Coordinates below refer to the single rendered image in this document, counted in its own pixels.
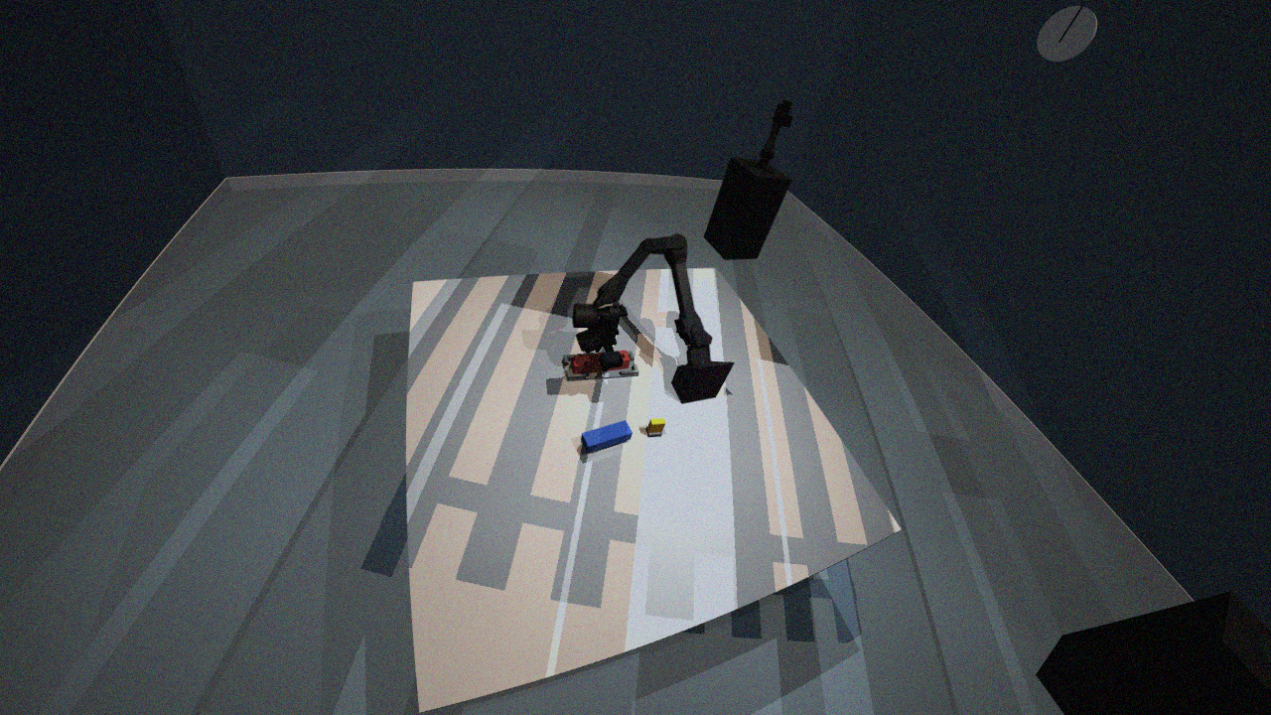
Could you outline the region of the blue rectangular block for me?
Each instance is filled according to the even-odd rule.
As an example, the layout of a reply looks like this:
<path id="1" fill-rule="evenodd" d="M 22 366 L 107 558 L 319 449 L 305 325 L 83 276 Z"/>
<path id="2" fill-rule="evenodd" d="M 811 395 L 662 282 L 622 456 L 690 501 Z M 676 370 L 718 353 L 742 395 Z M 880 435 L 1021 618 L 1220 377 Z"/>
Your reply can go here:
<path id="1" fill-rule="evenodd" d="M 587 453 L 608 448 L 609 444 L 618 444 L 630 439 L 633 431 L 627 422 L 619 424 L 596 427 L 596 429 L 582 433 L 581 442 Z"/>

